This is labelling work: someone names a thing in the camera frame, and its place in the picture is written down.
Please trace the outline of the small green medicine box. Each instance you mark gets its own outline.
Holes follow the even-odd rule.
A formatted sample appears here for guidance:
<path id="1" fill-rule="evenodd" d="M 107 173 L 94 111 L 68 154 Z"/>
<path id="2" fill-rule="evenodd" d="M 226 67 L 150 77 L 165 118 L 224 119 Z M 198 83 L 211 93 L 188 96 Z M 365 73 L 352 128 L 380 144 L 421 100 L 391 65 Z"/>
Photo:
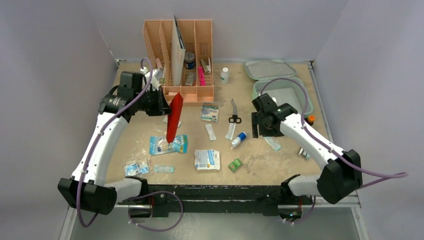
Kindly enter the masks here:
<path id="1" fill-rule="evenodd" d="M 232 173 L 235 173 L 239 168 L 241 168 L 243 166 L 243 162 L 239 159 L 236 158 L 235 160 L 233 160 L 229 165 L 228 168 Z"/>

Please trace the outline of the peach desk organizer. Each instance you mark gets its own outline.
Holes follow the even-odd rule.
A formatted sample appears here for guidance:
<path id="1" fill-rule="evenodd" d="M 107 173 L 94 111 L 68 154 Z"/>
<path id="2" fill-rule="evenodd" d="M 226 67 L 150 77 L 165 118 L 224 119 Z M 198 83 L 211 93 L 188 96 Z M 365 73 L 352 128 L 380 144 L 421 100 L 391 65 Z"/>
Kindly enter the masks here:
<path id="1" fill-rule="evenodd" d="M 212 20 L 146 20 L 142 33 L 167 102 L 177 94 L 187 107 L 214 101 Z"/>

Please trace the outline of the mint green case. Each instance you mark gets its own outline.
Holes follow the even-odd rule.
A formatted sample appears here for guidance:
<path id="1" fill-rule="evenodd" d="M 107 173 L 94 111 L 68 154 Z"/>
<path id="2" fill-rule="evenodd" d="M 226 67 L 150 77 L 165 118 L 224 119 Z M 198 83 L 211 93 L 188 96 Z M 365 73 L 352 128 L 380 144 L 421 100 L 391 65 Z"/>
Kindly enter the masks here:
<path id="1" fill-rule="evenodd" d="M 269 94 L 278 106 L 288 103 L 301 113 L 307 105 L 305 116 L 313 113 L 311 99 L 305 98 L 303 90 L 299 87 L 301 85 L 304 88 L 305 85 L 297 77 L 297 71 L 292 66 L 279 59 L 248 61 L 243 66 L 247 75 L 256 80 L 251 93 L 253 100 L 263 91 Z"/>

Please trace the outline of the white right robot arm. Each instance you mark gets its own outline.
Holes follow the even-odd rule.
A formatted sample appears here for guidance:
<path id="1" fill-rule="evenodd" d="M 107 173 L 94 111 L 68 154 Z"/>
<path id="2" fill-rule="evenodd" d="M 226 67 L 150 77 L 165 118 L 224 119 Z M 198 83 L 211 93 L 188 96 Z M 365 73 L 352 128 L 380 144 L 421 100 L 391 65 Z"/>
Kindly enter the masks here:
<path id="1" fill-rule="evenodd" d="M 267 94 L 252 101 L 253 137 L 289 137 L 303 148 L 320 168 L 319 175 L 296 174 L 282 182 L 280 196 L 288 204 L 300 196 L 321 196 L 336 204 L 363 185 L 360 155 L 334 145 L 305 122 L 288 103 L 277 105 Z"/>

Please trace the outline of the red zipper pouch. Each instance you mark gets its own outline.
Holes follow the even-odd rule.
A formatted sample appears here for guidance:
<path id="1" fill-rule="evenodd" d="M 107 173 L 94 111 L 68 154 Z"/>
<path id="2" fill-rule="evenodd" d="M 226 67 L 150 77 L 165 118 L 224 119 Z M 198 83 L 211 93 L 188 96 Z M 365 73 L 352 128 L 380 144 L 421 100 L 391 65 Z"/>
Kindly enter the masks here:
<path id="1" fill-rule="evenodd" d="M 170 103 L 170 109 L 171 114 L 168 115 L 168 125 L 167 125 L 167 133 L 166 133 L 166 141 L 168 143 L 172 143 L 176 137 L 177 133 L 177 124 L 180 121 L 182 109 L 183 109 L 183 103 L 184 99 L 180 93 L 177 93 L 171 103 Z"/>

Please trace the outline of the dark round jar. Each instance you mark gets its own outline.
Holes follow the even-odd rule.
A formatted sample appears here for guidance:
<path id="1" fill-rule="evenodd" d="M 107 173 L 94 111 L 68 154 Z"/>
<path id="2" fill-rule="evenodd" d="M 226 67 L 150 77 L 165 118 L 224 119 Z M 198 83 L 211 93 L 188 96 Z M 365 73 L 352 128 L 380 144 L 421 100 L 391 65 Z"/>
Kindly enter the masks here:
<path id="1" fill-rule="evenodd" d="M 196 67 L 196 56 L 193 52 L 187 51 L 184 54 L 184 67 L 188 70 Z"/>

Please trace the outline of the small white bottle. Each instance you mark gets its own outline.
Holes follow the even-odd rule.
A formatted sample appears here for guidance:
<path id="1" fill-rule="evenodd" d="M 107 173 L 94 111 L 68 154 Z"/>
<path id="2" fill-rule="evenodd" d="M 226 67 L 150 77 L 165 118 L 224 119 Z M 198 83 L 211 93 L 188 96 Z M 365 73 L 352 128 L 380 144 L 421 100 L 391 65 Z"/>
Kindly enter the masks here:
<path id="1" fill-rule="evenodd" d="M 220 79 L 223 85 L 226 85 L 229 83 L 229 77 L 230 77 L 229 69 L 227 67 L 222 68 L 220 73 Z"/>

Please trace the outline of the clear bag blue packets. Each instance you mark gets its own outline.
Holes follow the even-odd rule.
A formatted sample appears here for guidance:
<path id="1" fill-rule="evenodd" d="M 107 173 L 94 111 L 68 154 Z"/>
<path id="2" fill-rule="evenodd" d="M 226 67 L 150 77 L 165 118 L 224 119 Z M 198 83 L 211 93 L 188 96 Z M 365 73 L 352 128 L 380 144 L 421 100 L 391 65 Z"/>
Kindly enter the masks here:
<path id="1" fill-rule="evenodd" d="M 136 161 L 128 161 L 124 165 L 126 177 L 137 177 L 150 173 L 150 164 L 147 158 Z"/>

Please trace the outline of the small grey box organizer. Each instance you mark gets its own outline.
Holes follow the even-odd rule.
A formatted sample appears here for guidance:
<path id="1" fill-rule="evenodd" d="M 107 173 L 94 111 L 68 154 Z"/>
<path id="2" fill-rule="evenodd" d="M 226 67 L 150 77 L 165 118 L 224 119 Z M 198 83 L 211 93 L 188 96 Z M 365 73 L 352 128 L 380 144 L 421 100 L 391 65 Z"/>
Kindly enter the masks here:
<path id="1" fill-rule="evenodd" d="M 186 75 L 185 86 L 193 86 L 194 81 L 195 81 L 195 74 L 193 72 L 189 72 Z"/>

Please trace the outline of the white board in organizer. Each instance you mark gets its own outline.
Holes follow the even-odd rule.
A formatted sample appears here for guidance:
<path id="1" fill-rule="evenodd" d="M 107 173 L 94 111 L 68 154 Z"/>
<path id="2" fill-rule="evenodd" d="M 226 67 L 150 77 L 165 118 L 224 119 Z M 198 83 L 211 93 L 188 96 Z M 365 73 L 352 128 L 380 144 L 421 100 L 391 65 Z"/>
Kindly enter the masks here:
<path id="1" fill-rule="evenodd" d="M 172 85 L 174 87 L 179 87 L 181 85 L 185 52 L 185 44 L 178 21 L 176 17 L 173 16 L 171 35 L 171 76 Z"/>

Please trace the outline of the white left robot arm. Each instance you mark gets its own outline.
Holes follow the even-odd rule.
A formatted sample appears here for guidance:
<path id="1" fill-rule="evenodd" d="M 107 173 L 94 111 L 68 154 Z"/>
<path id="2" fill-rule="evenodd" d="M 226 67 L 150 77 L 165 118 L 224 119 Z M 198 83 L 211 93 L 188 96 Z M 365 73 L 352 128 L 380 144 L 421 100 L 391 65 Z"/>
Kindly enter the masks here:
<path id="1" fill-rule="evenodd" d="M 88 211 L 108 215 L 115 204 L 131 199 L 138 205 L 149 199 L 147 181 L 129 176 L 106 183 L 107 172 L 116 145 L 137 112 L 148 116 L 166 116 L 171 108 L 161 87 L 162 71 L 123 71 L 119 84 L 99 103 L 96 126 L 87 149 L 69 178 L 61 178 L 58 190 L 78 213 Z"/>

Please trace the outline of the pink tube in organizer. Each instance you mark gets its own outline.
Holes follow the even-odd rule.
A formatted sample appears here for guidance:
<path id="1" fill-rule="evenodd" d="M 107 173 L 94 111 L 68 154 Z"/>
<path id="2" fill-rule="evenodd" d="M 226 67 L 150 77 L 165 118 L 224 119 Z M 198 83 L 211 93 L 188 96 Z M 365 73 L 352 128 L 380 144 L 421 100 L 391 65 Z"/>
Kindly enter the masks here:
<path id="1" fill-rule="evenodd" d="M 163 70 L 163 65 L 162 65 L 161 60 L 159 58 L 155 59 L 155 63 L 156 63 L 157 69 Z"/>

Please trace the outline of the pink item in organizer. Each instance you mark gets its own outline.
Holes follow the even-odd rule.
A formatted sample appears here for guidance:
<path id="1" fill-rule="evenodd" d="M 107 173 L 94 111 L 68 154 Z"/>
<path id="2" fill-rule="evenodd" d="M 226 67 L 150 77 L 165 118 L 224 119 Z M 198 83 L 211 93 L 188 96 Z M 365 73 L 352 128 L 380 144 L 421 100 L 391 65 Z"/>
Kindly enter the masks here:
<path id="1" fill-rule="evenodd" d="M 201 65 L 197 67 L 197 73 L 198 73 L 199 85 L 206 86 L 205 71 Z"/>

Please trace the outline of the grey stapler in organizer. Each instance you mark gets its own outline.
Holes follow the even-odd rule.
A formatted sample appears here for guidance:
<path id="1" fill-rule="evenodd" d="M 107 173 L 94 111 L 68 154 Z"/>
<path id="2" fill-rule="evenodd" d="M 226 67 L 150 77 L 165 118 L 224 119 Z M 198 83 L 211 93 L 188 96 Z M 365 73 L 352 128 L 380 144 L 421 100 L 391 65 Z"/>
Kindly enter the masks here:
<path id="1" fill-rule="evenodd" d="M 211 58 L 210 57 L 208 57 L 208 58 L 201 58 L 200 59 L 200 64 L 201 64 L 201 66 L 203 68 L 204 74 L 207 75 L 207 74 L 210 74 L 211 73 L 212 67 L 211 67 Z"/>

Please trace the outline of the brown bottle orange cap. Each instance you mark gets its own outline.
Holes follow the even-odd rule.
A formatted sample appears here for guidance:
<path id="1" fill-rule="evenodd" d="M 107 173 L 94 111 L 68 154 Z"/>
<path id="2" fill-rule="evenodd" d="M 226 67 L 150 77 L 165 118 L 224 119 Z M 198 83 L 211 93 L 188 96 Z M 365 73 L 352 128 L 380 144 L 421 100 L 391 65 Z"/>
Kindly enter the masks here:
<path id="1" fill-rule="evenodd" d="M 305 122 L 309 124 L 310 126 L 313 126 L 316 120 L 316 117 L 314 115 L 309 115 L 304 118 Z"/>

